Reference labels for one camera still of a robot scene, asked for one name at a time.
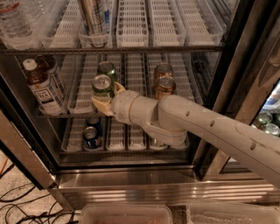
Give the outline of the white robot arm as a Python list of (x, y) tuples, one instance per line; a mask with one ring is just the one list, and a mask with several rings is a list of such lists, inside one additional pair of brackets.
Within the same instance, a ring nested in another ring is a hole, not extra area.
[(115, 84), (114, 97), (95, 95), (92, 103), (119, 123), (140, 126), (150, 137), (179, 146), (188, 132), (224, 151), (273, 186), (280, 187), (280, 138), (216, 113), (175, 94), (161, 100)]

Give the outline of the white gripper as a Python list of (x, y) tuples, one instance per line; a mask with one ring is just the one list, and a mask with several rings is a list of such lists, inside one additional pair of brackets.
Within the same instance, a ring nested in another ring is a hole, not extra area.
[(139, 93), (131, 90), (125, 91), (125, 87), (115, 81), (114, 94), (115, 97), (112, 101), (100, 101), (92, 98), (92, 103), (105, 116), (113, 116), (120, 123), (131, 124), (130, 107)]

